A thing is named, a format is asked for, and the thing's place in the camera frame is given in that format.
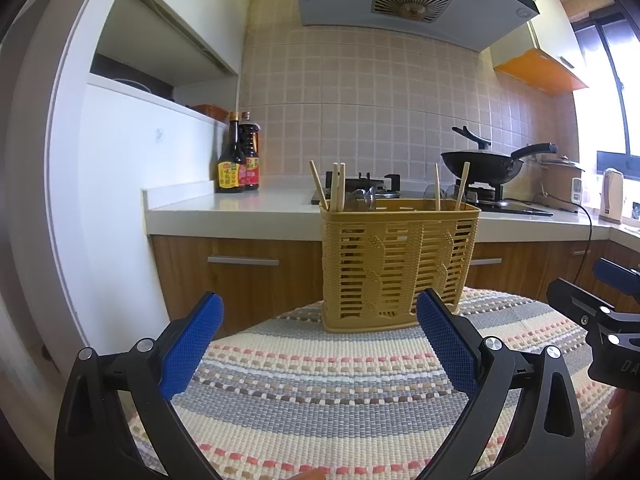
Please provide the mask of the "person left hand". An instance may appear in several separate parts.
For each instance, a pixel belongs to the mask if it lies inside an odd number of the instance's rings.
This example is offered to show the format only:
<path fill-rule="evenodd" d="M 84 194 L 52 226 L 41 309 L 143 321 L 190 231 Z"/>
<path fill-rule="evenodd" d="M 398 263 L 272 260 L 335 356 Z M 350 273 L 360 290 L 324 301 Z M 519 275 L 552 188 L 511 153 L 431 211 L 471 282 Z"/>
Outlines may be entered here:
<path fill-rule="evenodd" d="M 290 480 L 326 480 L 326 473 L 321 468 L 302 471 Z"/>

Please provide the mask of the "person right hand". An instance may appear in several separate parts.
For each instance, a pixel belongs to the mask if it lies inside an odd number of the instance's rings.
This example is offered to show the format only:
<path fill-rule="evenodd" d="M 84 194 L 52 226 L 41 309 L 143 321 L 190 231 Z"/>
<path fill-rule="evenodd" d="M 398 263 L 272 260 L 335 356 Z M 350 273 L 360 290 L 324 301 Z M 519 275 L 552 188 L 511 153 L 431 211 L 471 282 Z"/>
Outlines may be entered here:
<path fill-rule="evenodd" d="M 639 393 L 616 389 L 608 400 L 608 423 L 600 435 L 600 441 L 593 455 L 592 472 L 598 474 L 614 457 L 626 437 L 625 410 L 639 407 Z"/>

